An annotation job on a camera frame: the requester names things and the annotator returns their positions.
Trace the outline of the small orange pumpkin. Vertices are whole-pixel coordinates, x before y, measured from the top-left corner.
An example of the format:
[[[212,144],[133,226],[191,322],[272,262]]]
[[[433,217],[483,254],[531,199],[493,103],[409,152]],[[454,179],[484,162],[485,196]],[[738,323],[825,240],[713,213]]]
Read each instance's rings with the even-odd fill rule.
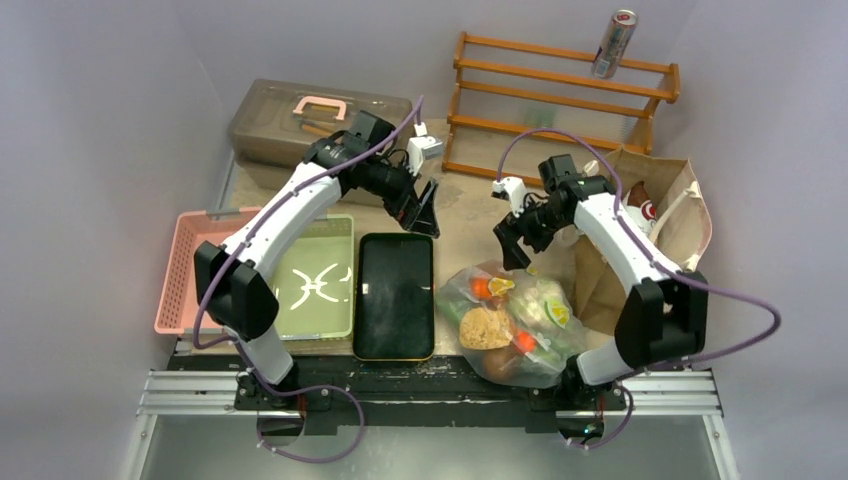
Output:
[[[493,293],[490,290],[490,278],[472,277],[469,280],[469,289],[471,294],[478,300],[490,300]]]

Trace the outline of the clear plastic grocery bag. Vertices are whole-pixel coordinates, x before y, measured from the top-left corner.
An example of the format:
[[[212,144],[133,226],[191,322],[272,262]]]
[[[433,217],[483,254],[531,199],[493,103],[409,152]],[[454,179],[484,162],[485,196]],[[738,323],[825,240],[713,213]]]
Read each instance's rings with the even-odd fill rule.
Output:
[[[490,278],[489,286],[493,293],[490,300],[478,300],[471,294],[469,280],[472,277]],[[508,296],[516,287],[516,282],[527,277],[546,277],[555,280],[538,273],[531,267],[506,271],[500,261],[489,260],[461,269],[439,287],[438,291],[460,290],[477,303],[476,307],[503,309],[512,318],[512,342],[503,348],[493,350],[470,350],[462,347],[459,342],[459,329],[453,329],[461,354],[480,377],[496,384],[512,387],[550,388],[559,384],[567,361],[588,349],[588,329],[573,313],[566,294],[557,280],[555,281],[560,284],[571,312],[571,319],[564,328],[534,331],[516,320],[507,309]]]

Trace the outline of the brown bread piece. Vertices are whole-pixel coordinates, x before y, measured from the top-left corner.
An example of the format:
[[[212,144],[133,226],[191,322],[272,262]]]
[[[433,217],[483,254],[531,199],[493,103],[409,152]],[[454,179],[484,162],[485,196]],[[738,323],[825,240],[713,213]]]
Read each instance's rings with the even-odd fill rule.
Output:
[[[513,322],[506,310],[476,307],[460,320],[460,345],[470,350],[493,350],[509,345],[513,339]]]

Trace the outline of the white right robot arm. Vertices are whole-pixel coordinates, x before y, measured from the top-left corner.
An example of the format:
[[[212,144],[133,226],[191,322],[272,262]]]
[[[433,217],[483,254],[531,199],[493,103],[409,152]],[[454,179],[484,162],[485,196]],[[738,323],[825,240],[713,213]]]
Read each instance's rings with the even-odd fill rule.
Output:
[[[596,245],[627,295],[612,340],[567,361],[564,399],[584,407],[599,396],[601,385],[701,352],[708,307],[705,278],[683,272],[649,241],[605,177],[578,172],[570,155],[552,156],[538,171],[547,194],[540,201],[530,200],[519,177],[492,185],[493,197],[508,201],[511,209],[494,228],[504,268],[528,267],[524,246],[542,252],[558,231],[573,225]]]

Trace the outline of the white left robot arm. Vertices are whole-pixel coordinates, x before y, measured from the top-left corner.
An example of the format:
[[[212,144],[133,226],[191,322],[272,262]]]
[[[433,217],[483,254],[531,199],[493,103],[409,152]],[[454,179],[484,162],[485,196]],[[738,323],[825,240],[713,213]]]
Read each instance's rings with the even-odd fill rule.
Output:
[[[400,128],[367,111],[351,126],[313,142],[289,181],[244,227],[222,244],[205,241],[194,252],[199,316],[209,315],[240,347],[261,380],[259,395],[272,408],[297,399],[289,374],[294,360],[274,328],[279,302],[270,287],[277,263],[306,228],[351,190],[381,199],[387,214],[411,233],[440,234],[434,200],[438,184],[415,185],[425,161],[441,155],[443,143],[410,113],[406,156],[389,157]]]

